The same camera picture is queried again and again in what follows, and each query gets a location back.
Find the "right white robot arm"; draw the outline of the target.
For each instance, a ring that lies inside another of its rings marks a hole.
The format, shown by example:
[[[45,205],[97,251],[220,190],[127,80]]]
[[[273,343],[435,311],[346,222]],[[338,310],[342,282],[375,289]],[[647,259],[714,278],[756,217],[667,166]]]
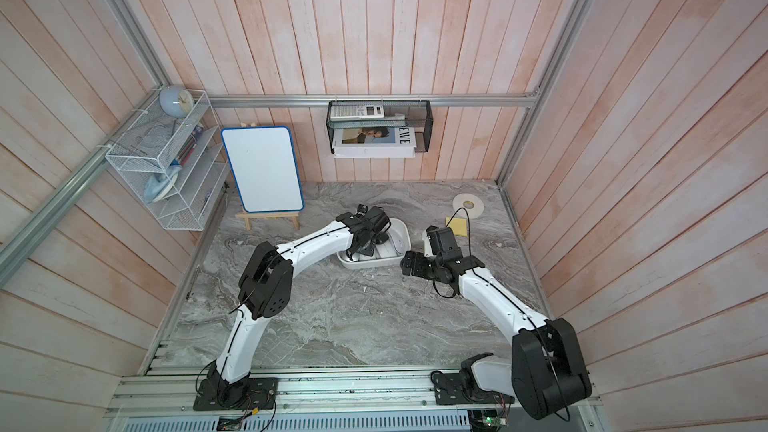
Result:
[[[409,251],[404,275],[440,282],[472,302],[511,346],[509,359],[472,356],[457,373],[434,371],[430,379],[440,405],[512,399],[534,419],[556,414],[592,395],[592,382],[573,326],[549,319],[507,290],[473,256],[444,259]]]

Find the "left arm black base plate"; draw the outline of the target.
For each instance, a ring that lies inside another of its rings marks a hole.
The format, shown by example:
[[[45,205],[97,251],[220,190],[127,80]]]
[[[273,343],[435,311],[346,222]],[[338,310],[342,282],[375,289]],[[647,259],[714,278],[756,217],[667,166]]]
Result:
[[[278,387],[276,377],[246,377],[233,384],[220,378],[206,378],[200,384],[194,411],[272,410]]]

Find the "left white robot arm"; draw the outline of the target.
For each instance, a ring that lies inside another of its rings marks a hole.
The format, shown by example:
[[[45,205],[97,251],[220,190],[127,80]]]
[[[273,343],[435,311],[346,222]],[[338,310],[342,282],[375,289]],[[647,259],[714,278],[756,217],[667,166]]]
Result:
[[[308,267],[343,252],[347,256],[373,250],[375,239],[388,231],[391,221],[379,207],[361,206],[343,213],[326,227],[280,245],[265,241],[252,254],[239,280],[237,317],[215,372],[225,384],[250,375],[252,359],[271,318],[291,297],[293,279]]]

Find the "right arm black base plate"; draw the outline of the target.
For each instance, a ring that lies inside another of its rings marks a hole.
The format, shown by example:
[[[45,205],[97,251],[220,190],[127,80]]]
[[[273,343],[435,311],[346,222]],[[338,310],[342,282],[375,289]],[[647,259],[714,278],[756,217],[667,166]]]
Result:
[[[435,370],[430,373],[430,381],[434,388],[435,402],[438,405],[491,403],[511,405],[516,401],[513,396],[480,389],[464,370],[457,373]]]

